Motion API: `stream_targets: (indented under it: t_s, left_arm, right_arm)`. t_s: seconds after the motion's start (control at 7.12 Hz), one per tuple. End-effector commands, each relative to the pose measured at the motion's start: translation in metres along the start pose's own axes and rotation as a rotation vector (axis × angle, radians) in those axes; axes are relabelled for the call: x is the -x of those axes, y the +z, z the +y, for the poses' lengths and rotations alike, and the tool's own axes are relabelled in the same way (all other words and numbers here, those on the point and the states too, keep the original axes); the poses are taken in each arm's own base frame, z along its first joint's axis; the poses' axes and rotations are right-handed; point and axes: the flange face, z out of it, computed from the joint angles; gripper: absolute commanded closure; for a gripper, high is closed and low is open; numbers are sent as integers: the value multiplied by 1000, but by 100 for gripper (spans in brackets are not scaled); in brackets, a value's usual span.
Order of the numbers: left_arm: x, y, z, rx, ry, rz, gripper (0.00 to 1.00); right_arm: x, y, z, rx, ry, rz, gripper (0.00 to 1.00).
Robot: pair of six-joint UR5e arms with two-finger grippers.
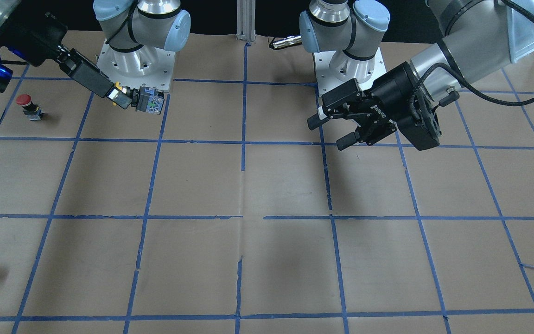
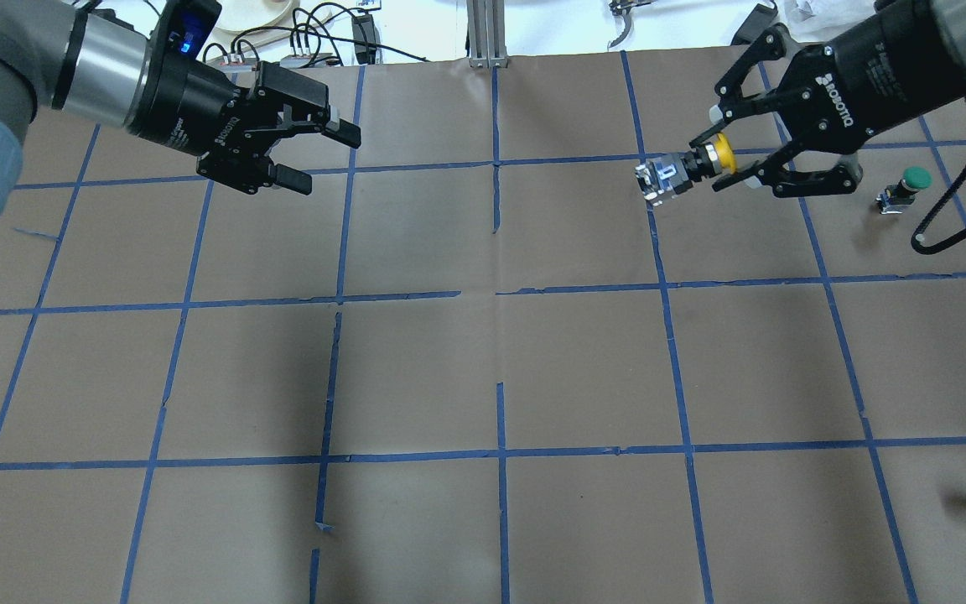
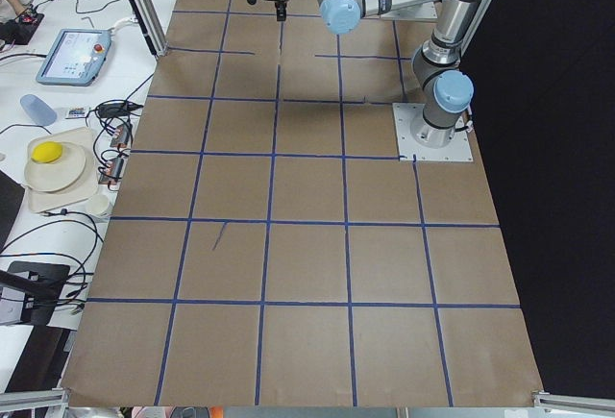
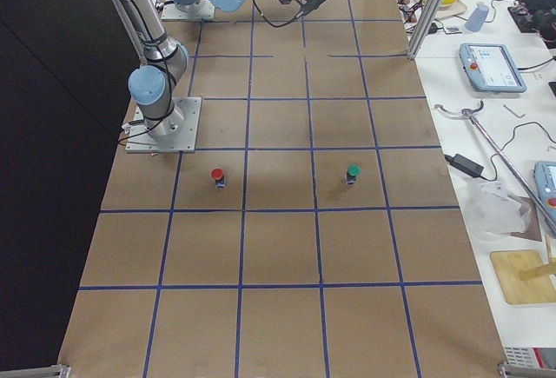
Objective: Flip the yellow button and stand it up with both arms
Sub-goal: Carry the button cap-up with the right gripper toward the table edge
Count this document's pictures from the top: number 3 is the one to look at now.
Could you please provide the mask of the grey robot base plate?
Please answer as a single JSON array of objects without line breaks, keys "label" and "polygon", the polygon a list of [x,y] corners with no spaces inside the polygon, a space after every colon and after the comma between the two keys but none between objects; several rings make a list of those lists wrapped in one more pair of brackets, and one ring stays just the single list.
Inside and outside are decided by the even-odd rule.
[{"label": "grey robot base plate", "polygon": [[424,104],[394,103],[392,105],[397,137],[398,159],[427,162],[473,162],[469,136],[460,132],[463,123],[459,115],[449,129],[436,129],[424,119]]}]

